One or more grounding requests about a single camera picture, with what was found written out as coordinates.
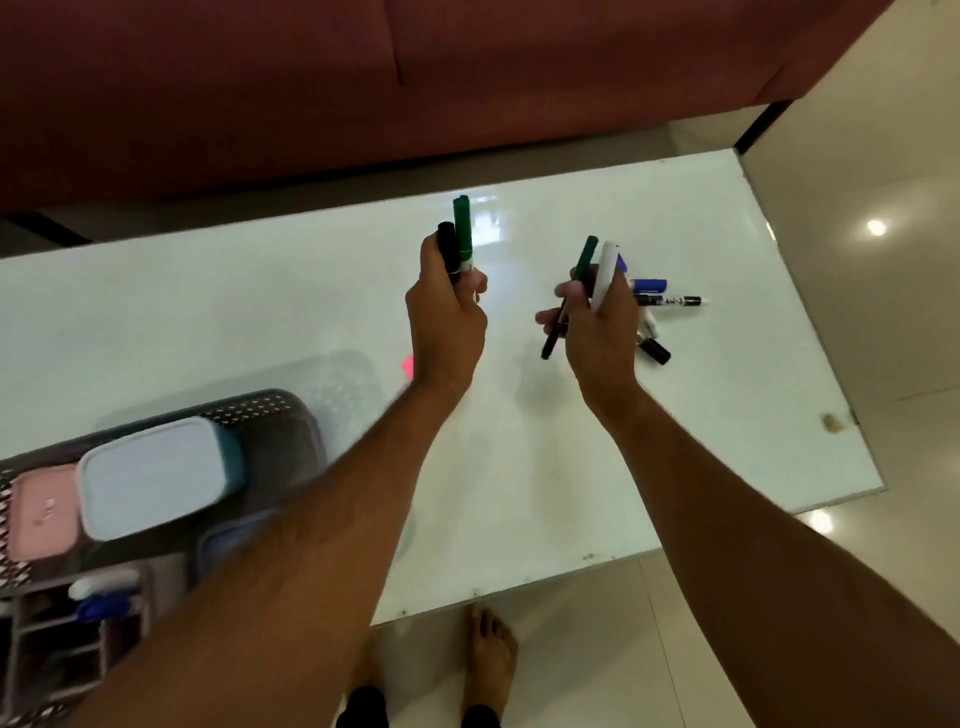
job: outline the foot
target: foot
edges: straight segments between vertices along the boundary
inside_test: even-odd
[[[486,705],[502,720],[515,671],[514,633],[489,609],[480,610],[474,604],[468,621],[467,680],[460,717],[474,705]]]
[[[383,666],[380,665],[380,640],[376,632],[371,630],[360,648],[353,672],[347,681],[347,697],[357,688],[366,688],[372,685],[383,692]]]

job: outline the green marker cap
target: green marker cap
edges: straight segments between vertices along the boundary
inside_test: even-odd
[[[461,195],[453,201],[453,224],[460,241],[460,262],[470,262],[473,258],[473,236],[470,229],[470,198],[467,195]]]

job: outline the white table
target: white table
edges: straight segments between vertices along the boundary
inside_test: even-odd
[[[403,386],[403,293],[451,201],[473,200],[487,347],[424,465],[376,621],[657,548],[633,482],[533,322],[588,234],[705,295],[660,315],[637,375],[749,483],[798,511],[881,488],[733,152],[0,261],[0,456],[266,387],[343,452]]]

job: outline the sofa cushion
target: sofa cushion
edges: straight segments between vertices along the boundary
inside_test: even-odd
[[[756,95],[834,0],[385,0],[404,85],[745,84]]]
[[[381,0],[8,3],[0,212],[314,171],[398,90]]]

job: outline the hand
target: hand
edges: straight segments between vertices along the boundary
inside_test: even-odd
[[[625,407],[633,406],[633,394],[640,390],[634,371],[639,306],[619,272],[613,275],[598,311],[590,310],[587,290],[580,281],[561,283],[554,293],[566,298],[566,358],[584,402],[607,426]],[[537,314],[544,333],[556,325],[559,313],[559,308],[551,308]]]
[[[486,290],[487,277],[477,270],[451,286],[437,234],[424,238],[420,279],[407,291],[414,383],[450,397],[451,406],[469,388],[483,352],[487,315],[477,301]]]

